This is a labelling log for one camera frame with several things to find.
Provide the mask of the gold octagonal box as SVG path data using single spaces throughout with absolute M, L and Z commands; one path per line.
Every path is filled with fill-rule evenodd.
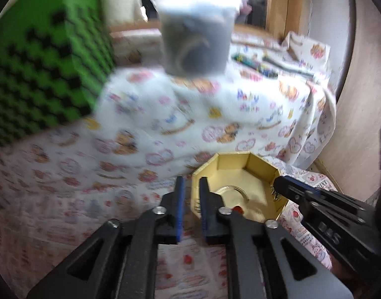
M 274 180 L 280 176 L 278 168 L 251 152 L 217 153 L 192 173 L 190 209 L 201 217 L 199 180 L 207 178 L 211 192 L 222 186 L 242 188 L 250 198 L 247 219 L 264 222 L 278 219 L 288 200 L 276 193 Z

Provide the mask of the baby bear print cloth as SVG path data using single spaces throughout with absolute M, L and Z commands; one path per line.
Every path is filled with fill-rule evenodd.
M 173 177 L 219 152 L 252 152 L 299 175 L 332 137 L 328 45 L 295 33 L 283 43 L 235 34 L 231 54 L 277 71 L 276 79 L 234 61 L 223 76 L 186 79 L 157 66 L 160 38 L 140 30 L 120 39 L 123 51 L 140 51 L 151 63 L 116 70 L 92 115 L 0 147 L 0 196 L 169 188 Z M 314 77 L 264 62 L 265 54 L 297 62 Z

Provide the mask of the translucent plastic tub with lid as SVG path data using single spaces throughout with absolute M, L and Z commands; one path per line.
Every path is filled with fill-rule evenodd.
M 152 0 L 158 13 L 163 65 L 185 78 L 221 76 L 242 0 Z

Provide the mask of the green black checkered box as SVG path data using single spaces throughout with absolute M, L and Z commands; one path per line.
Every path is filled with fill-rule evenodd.
M 89 115 L 114 67 L 99 0 L 17 0 L 0 18 L 0 145 Z

